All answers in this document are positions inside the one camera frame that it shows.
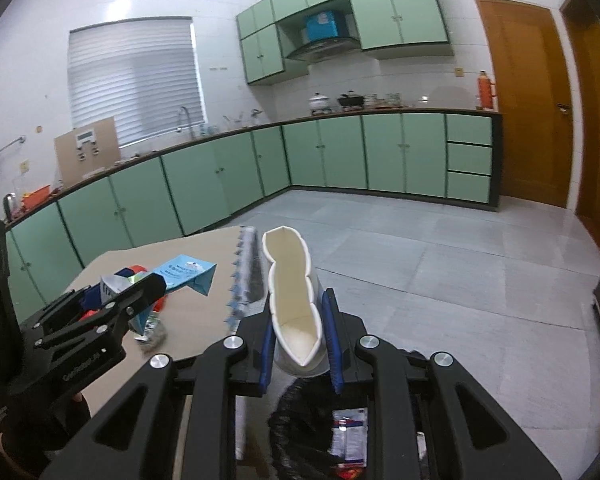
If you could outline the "gloved left hand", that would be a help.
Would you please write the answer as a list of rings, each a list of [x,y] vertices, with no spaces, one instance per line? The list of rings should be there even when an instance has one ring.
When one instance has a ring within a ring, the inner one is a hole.
[[[78,431],[91,419],[82,391],[50,411],[27,404],[21,413],[0,416],[0,467],[16,479],[38,479]]]

